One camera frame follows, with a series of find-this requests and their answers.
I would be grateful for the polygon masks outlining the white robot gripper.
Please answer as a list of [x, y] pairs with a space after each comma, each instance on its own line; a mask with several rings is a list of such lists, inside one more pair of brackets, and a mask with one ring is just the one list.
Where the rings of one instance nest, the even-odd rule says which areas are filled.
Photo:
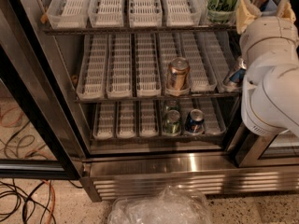
[[239, 0], [235, 15], [236, 30], [240, 35], [243, 33], [240, 38], [242, 57], [248, 66], [294, 63], [298, 59], [298, 30], [293, 24], [296, 16], [289, 0], [280, 0], [278, 17], [261, 17], [262, 12], [250, 0]]

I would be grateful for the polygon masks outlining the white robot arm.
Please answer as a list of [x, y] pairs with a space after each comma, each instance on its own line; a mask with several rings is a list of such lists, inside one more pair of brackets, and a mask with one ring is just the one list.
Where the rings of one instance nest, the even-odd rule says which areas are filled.
[[286, 130], [299, 135], [298, 30], [288, 0], [272, 16], [264, 16], [250, 0], [239, 0], [236, 30], [247, 70], [241, 116], [261, 136]]

